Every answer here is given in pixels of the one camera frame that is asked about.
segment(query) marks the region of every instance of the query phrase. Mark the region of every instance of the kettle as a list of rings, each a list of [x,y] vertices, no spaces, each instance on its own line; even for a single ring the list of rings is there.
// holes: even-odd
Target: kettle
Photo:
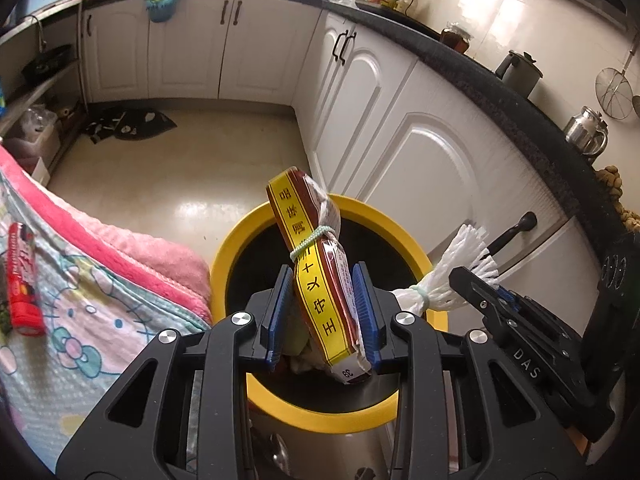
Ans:
[[[602,114],[588,106],[583,106],[580,113],[569,119],[563,131],[567,142],[572,143],[591,164],[609,142],[609,131]]]
[[[522,55],[510,50],[509,55],[496,69],[495,75],[526,99],[538,80],[542,78],[542,72],[535,66],[535,62],[527,52]]]

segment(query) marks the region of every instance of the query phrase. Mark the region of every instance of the yellow trash can rim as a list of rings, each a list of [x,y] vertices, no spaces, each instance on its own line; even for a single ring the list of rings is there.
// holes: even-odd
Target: yellow trash can rim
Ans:
[[[397,223],[377,209],[358,200],[331,195],[340,216],[355,221],[384,238],[408,264],[416,280],[432,268],[418,243]],[[242,218],[223,241],[211,269],[211,315],[214,322],[226,317],[228,280],[236,259],[264,229],[275,224],[271,205],[265,202]],[[438,330],[447,330],[445,312],[427,312],[427,320]],[[355,433],[370,430],[396,418],[398,392],[382,402],[349,413],[321,413],[300,408],[271,393],[253,375],[247,375],[247,396],[258,408],[290,426],[317,433]]]

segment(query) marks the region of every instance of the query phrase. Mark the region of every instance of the cabinet door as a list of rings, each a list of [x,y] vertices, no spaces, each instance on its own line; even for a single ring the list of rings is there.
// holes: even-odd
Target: cabinet door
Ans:
[[[565,221],[546,185],[516,146],[466,96],[418,63],[346,194],[385,212],[437,260],[463,223],[488,241],[527,211],[538,216],[498,253],[507,269]]]
[[[328,10],[322,12],[316,25],[292,102],[302,142],[308,152],[311,150],[310,143],[318,129],[329,89],[338,69],[342,67],[335,59],[334,52],[340,53],[346,35],[352,30],[353,23]]]
[[[328,191],[344,193],[357,163],[385,117],[416,57],[379,34],[356,26],[307,153],[316,179]]]
[[[319,16],[287,0],[236,0],[220,98],[290,105]]]
[[[149,19],[144,0],[84,13],[84,65],[91,102],[147,99]]]
[[[149,25],[149,97],[217,99],[233,0],[179,0]]]
[[[600,264],[577,219],[500,277],[500,284],[548,308],[579,334],[584,333],[598,298]],[[450,332],[464,334],[482,326],[472,306],[449,313]]]

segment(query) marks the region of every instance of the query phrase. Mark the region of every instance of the blue basket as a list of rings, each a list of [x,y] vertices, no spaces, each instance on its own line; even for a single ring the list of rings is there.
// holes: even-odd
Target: blue basket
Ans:
[[[146,0],[146,12],[154,23],[168,22],[175,14],[178,0]]]

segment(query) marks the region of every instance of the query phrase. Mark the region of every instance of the floor mat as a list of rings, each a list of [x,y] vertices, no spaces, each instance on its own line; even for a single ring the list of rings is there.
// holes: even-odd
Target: floor mat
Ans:
[[[114,106],[102,111],[84,132],[94,144],[108,137],[121,140],[144,140],[175,128],[175,123],[154,108]]]

